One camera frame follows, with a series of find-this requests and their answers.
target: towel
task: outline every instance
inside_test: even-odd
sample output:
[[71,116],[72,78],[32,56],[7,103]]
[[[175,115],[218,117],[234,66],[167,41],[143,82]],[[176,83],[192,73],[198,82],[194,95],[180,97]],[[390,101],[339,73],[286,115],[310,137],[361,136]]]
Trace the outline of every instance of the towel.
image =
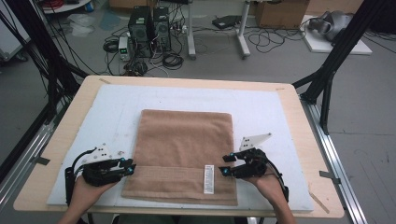
[[[237,205],[236,184],[221,175],[233,151],[226,113],[143,110],[134,147],[136,169],[121,196],[166,203]],[[204,194],[205,165],[214,165],[214,194]]]

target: hand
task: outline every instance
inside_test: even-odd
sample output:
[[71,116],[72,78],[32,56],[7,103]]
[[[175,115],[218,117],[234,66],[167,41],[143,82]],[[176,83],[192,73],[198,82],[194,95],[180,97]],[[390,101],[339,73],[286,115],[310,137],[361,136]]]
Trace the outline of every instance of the hand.
[[247,182],[252,183],[259,192],[264,196],[270,204],[285,200],[279,180],[277,179],[272,168],[268,167],[267,171],[262,176],[253,176],[244,178]]
[[276,219],[279,224],[295,224],[296,219],[290,211],[288,202],[283,195],[279,180],[271,167],[268,167],[265,175],[245,178],[252,183],[268,202],[274,207]]
[[79,218],[99,200],[100,196],[116,184],[95,187],[85,182],[84,177],[79,176],[74,186],[70,205],[58,224],[77,223]]

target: desk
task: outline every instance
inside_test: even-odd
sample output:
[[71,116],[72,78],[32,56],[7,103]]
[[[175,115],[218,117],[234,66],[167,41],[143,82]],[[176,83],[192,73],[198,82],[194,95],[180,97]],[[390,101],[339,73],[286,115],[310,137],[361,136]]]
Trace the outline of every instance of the desk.
[[[193,0],[189,0],[189,23],[188,23],[188,33],[187,33],[187,44],[189,46],[189,56],[195,60],[195,45],[194,45],[194,36],[192,34],[192,2]],[[250,8],[250,0],[244,0],[245,4],[242,10],[242,20],[240,29],[236,30],[236,37],[238,38],[239,44],[242,49],[242,58],[250,56],[250,51],[248,49],[247,41],[244,37],[245,26],[248,18],[248,9]]]
[[[307,186],[314,203],[314,211],[295,213],[296,217],[342,217],[343,206],[328,178],[320,177],[319,171],[327,171],[318,144],[311,131],[304,110],[295,89],[290,84],[192,80],[154,77],[106,77],[85,78],[75,99],[66,111],[64,118],[49,141],[42,157],[50,160],[47,166],[36,165],[18,195],[14,208],[20,211],[64,211],[66,206],[49,206],[47,199],[56,181],[58,171],[67,150],[72,146],[78,128],[85,119],[96,93],[102,85],[122,84],[136,86],[211,88],[252,91],[276,91],[290,127],[297,154],[305,174]],[[140,208],[140,207],[93,207],[91,212],[124,214],[164,214],[194,216],[239,216],[273,217],[274,213],[260,210],[216,210],[179,208]]]

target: silver metal object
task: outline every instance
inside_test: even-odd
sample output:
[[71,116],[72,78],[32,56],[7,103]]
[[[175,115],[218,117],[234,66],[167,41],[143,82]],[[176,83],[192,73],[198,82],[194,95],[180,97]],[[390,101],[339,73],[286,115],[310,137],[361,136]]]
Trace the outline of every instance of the silver metal object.
[[189,27],[187,32],[187,44],[189,46],[189,56],[191,59],[196,59],[194,35],[192,34],[192,0],[189,0]]
[[320,112],[317,106],[310,105],[307,102],[302,102],[302,105],[312,127],[315,128],[317,138],[321,144],[321,149],[326,155],[325,158],[329,165],[329,169],[334,174],[335,178],[339,178],[341,180],[341,184],[337,184],[336,187],[341,193],[341,200],[344,201],[352,222],[355,224],[367,224],[367,220],[361,210],[361,206],[358,202],[355,192],[349,183],[349,179],[347,178],[343,164],[341,163],[334,144],[332,143],[332,139],[329,135],[325,134],[323,129],[320,127]]
[[242,49],[242,58],[245,59],[246,57],[250,56],[250,50],[248,49],[248,44],[247,41],[244,37],[244,32],[245,32],[245,26],[247,24],[247,18],[248,18],[248,9],[250,8],[250,1],[245,1],[244,4],[244,9],[242,11],[242,20],[241,20],[241,26],[240,29],[236,30],[237,37],[239,44],[241,45]]
[[35,165],[35,158],[39,156],[41,150],[52,137],[54,129],[53,122],[49,125],[42,125],[26,148],[26,151],[8,173],[7,178],[4,180],[4,184],[0,186],[0,212],[3,210],[14,190],[17,189],[17,186],[24,179],[26,173]]

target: white tag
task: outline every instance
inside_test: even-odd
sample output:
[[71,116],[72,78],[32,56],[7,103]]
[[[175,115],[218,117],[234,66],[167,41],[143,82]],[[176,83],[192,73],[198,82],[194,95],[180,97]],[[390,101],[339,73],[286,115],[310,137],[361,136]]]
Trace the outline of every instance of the white tag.
[[205,165],[204,194],[215,193],[215,166]]

